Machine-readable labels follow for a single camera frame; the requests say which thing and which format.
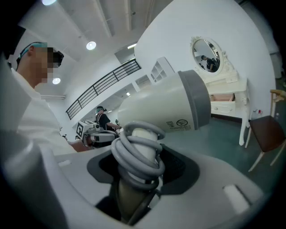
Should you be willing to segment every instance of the open drawer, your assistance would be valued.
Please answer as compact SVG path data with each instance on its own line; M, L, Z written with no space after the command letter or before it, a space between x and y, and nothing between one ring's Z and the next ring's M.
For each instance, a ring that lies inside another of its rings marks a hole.
M210 95L211 112L217 115L234 116L236 102L234 94Z

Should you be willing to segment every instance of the railing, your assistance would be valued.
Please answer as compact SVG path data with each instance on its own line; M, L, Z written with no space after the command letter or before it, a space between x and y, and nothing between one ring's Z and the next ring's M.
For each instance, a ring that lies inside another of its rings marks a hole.
M136 59L131 59L95 82L67 109L66 113L70 120L100 93L139 69L141 67Z

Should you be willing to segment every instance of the white bookshelf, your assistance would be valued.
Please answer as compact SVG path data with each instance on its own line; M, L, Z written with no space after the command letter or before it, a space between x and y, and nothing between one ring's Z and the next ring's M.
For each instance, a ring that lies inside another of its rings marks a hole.
M168 76L171 76L174 73L174 70L172 69L166 58L160 57L159 59L157 59L151 71L151 77L155 82L158 82Z

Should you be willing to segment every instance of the gray floor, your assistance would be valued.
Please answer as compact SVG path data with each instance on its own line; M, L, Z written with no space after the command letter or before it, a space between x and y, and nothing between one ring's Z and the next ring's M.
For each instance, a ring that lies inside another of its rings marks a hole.
M283 89L282 80L276 81L277 89ZM277 104L276 113L279 113L278 122L286 133L286 102ZM273 166L270 163L279 148L265 154L257 167L249 173L260 148L253 134L247 148L239 145L240 127L239 123L211 118L210 124L200 130L167 133L160 142L174 150L190 150L224 160L253 180L264 192L271 192L286 161L286 150ZM248 129L245 131L245 141L247 134Z

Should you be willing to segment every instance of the recessed light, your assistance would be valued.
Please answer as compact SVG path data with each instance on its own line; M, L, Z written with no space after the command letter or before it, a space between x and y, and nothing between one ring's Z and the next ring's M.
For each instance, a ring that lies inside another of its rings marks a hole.
M97 44L94 41L90 41L90 42L87 43L86 48L88 50L92 50L92 49L94 49L96 47L96 45Z
M54 78L54 79L53 79L53 84L59 84L60 81L61 81L60 78Z
M131 49L131 48L134 48L136 45L137 45L137 43L134 44L134 45L130 45L130 46L128 46L127 48L128 48L128 49Z
M52 5L56 0L42 0L44 5Z

